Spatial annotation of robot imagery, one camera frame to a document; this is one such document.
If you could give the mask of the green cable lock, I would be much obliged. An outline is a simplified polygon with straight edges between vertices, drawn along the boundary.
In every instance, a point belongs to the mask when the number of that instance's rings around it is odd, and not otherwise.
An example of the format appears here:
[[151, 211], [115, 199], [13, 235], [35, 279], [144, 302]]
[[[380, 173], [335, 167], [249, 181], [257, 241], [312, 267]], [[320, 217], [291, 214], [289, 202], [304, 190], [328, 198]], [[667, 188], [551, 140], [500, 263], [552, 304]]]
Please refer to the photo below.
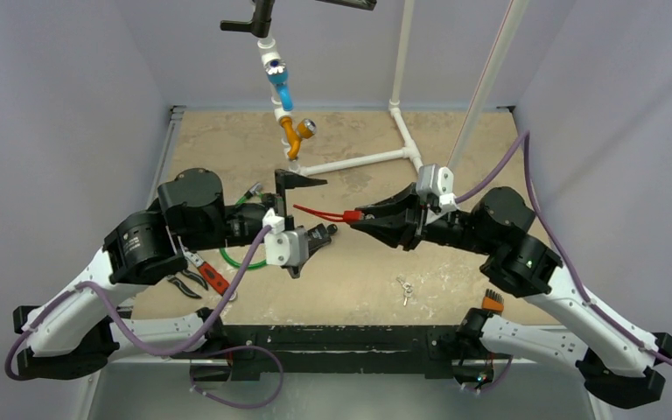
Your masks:
[[[254, 197], [261, 197], [263, 195], [263, 186], [260, 182], [255, 182], [234, 204], [239, 206], [241, 204], [247, 203]], [[239, 269], [241, 263], [236, 261], [233, 257], [229, 255], [225, 248], [219, 250], [219, 254], [222, 259], [231, 267]], [[250, 263], [246, 270], [259, 270], [267, 266], [266, 260], [263, 259], [260, 262]]]

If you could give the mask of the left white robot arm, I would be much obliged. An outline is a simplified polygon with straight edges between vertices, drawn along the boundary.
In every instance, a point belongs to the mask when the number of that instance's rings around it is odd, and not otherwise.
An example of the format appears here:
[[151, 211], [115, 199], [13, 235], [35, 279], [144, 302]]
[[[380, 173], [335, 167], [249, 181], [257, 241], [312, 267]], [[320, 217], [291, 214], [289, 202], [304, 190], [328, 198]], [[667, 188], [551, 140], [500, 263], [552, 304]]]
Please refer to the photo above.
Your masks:
[[117, 306], [184, 270], [190, 252], [264, 248], [268, 264], [298, 277], [311, 254], [310, 238], [287, 214], [286, 193], [318, 184], [315, 178], [278, 170], [270, 200], [227, 205], [215, 172], [182, 171], [158, 187], [148, 208], [111, 231], [89, 265], [56, 297], [14, 311], [18, 337], [5, 373], [15, 381], [72, 380], [104, 368], [128, 349], [155, 356], [197, 351], [206, 358], [218, 356], [226, 345], [226, 334], [215, 327], [220, 309], [130, 325]]

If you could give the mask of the red cable lock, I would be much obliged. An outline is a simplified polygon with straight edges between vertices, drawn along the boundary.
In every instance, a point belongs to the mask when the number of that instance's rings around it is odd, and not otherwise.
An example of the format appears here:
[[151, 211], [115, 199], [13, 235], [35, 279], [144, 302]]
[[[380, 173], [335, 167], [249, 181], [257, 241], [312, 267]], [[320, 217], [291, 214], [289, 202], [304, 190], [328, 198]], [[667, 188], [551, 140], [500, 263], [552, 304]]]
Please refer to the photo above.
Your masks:
[[360, 210], [345, 210], [341, 213], [331, 213], [325, 212], [307, 206], [293, 205], [294, 209], [304, 212], [306, 214], [318, 217], [322, 220], [329, 221], [331, 223], [345, 223], [348, 225], [354, 224], [359, 221], [364, 220], [364, 213]]

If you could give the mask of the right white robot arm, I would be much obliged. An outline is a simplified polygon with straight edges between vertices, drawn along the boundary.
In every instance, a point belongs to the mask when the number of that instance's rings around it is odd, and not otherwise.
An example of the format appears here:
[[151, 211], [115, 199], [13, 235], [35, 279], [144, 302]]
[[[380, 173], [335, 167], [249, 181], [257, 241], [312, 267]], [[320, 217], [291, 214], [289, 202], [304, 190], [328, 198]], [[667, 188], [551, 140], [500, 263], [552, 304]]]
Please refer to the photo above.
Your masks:
[[535, 212], [514, 189], [495, 187], [463, 211], [451, 194], [438, 197], [410, 185], [358, 214], [351, 227], [391, 248], [410, 251], [431, 242], [484, 256], [479, 270], [492, 285], [564, 326], [549, 332], [473, 309], [456, 333], [463, 354], [486, 350], [557, 368], [624, 410], [661, 398], [665, 379], [656, 366], [672, 356], [672, 336], [640, 329], [578, 288], [562, 257], [529, 233]]

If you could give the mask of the black padlock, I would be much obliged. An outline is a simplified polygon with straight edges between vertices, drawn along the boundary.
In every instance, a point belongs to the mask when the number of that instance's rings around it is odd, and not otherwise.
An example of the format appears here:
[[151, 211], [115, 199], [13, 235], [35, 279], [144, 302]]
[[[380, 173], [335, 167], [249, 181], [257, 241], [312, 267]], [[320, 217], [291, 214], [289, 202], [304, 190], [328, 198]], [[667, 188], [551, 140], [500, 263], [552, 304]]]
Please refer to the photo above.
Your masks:
[[312, 249], [318, 249], [323, 246], [326, 246], [330, 244], [333, 239], [332, 239], [332, 234], [329, 234], [327, 231], [327, 227], [329, 225], [325, 225], [323, 223], [320, 223], [316, 225], [315, 227], [310, 228], [307, 231], [308, 235], [308, 246]]

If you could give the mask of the silver key bunch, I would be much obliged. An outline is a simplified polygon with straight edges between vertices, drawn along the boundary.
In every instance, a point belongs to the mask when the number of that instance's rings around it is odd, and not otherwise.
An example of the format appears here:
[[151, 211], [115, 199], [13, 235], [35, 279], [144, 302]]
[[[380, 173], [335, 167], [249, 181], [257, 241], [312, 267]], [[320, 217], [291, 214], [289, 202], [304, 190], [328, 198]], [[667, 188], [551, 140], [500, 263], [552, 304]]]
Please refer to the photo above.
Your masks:
[[398, 276], [395, 280], [402, 287], [402, 305], [407, 306], [413, 295], [413, 286], [403, 276]]

